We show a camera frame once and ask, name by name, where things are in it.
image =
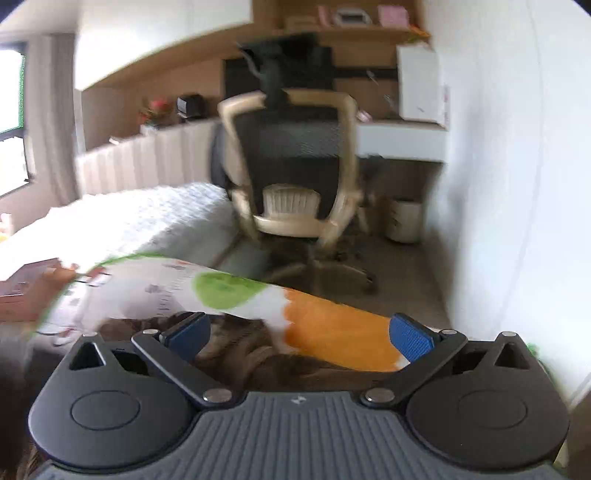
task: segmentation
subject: white cabinet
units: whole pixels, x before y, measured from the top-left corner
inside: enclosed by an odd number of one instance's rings
[[[85,90],[158,50],[251,21],[251,0],[84,0],[74,87]]]
[[[437,54],[427,44],[396,49],[400,116],[405,120],[443,123],[443,88]]]

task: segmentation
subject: window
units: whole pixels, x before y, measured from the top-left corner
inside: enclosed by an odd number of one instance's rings
[[[31,179],[24,141],[24,53],[24,44],[0,44],[0,195]]]

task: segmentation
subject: logo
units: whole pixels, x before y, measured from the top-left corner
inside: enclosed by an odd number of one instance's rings
[[[291,401],[299,406],[306,401],[306,398],[302,397],[301,395],[298,395],[296,398],[292,398]]]

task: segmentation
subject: wooden shelf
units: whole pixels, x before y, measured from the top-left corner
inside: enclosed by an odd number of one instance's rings
[[[308,32],[317,33],[320,41],[376,41],[390,44],[411,43],[418,40],[428,40],[430,35],[425,32],[413,30],[398,30],[396,28],[385,28],[378,25],[367,27],[318,27]],[[290,35],[305,33],[303,31],[274,30],[274,35]]]
[[[237,42],[269,36],[269,29],[240,25],[190,38],[139,59],[98,81],[92,87],[130,87],[158,74],[212,58],[239,56]]]

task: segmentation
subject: chair caster wheel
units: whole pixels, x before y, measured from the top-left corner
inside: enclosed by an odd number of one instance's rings
[[[373,273],[368,273],[365,277],[365,281],[367,282],[365,285],[365,293],[368,295],[376,295],[378,292],[378,282],[375,275]]]

